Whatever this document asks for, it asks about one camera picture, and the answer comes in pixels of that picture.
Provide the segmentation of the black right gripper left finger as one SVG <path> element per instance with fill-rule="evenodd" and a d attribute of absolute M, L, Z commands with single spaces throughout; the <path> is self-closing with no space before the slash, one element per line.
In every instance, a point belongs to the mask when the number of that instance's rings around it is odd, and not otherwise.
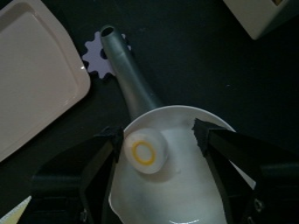
<path fill-rule="evenodd" d="M 108 191 L 123 139 L 123 129 L 107 127 L 40 167 L 17 224 L 108 223 Z"/>

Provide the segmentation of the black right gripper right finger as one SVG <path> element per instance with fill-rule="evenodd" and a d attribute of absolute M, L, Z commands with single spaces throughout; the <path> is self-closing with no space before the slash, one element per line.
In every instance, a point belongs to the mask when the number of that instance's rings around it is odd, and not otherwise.
<path fill-rule="evenodd" d="M 299 224 L 299 156 L 197 119 L 192 126 L 228 224 Z"/>

